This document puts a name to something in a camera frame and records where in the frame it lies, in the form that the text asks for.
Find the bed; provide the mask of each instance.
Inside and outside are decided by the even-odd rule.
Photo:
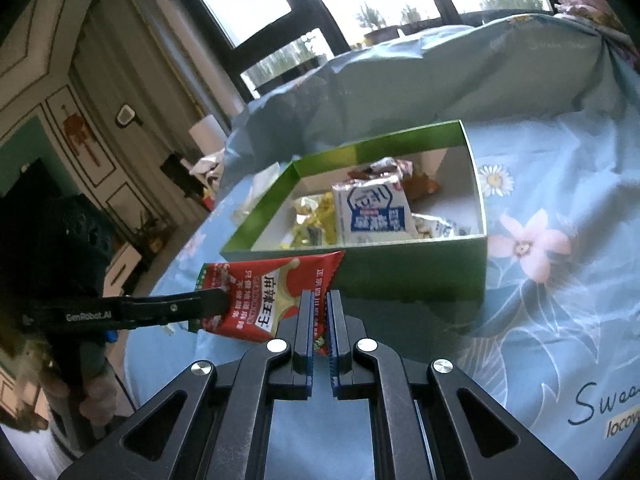
[[[272,162],[462,119],[490,234],[483,305],[346,308],[406,357],[453,359],[581,480],[599,478],[640,416],[639,96],[640,76],[606,38],[545,15],[339,56],[236,119],[221,200],[154,293],[193,290],[202,264],[221,260],[230,216]],[[127,377],[145,402],[193,360],[227,362],[248,345],[138,329]],[[150,352],[166,366],[145,370]],[[372,479],[366,403],[330,397],[320,356],[314,373],[309,403],[276,406],[266,477]]]

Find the yellow wrapper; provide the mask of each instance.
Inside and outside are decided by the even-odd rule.
[[[294,202],[296,221],[291,247],[335,245],[335,204],[332,193],[303,196]]]

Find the flower print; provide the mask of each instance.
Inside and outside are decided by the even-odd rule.
[[[531,16],[530,14],[520,14],[517,16],[511,16],[509,19],[509,24],[514,25],[518,22],[529,22],[530,20],[533,20],[533,16]]]
[[[180,254],[178,254],[178,261],[183,262],[184,260],[188,260],[189,258],[193,258],[193,255],[196,253],[198,248],[202,245],[204,239],[207,237],[206,234],[196,232],[189,241],[184,245]]]
[[[509,170],[501,164],[493,166],[485,164],[478,170],[482,194],[486,197],[496,194],[506,196],[513,191],[513,177]]]
[[[533,215],[523,227],[516,219],[503,214],[500,223],[511,237],[489,236],[489,256],[518,260],[524,273],[537,283],[546,283],[551,271],[547,251],[569,254],[571,245],[566,234],[556,229],[547,229],[544,209]]]

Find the white paper towel roll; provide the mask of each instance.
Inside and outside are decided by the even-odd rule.
[[[213,115],[195,123],[189,134],[204,155],[219,152],[225,147],[226,135]]]

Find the white snack package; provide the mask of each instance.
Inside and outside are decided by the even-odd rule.
[[[338,243],[366,244],[418,238],[400,177],[332,185]]]
[[[189,173],[201,181],[213,200],[220,189],[220,179],[225,171],[225,150],[203,156],[189,170]]]
[[[453,238],[458,235],[455,222],[438,216],[412,213],[415,229],[420,238]]]

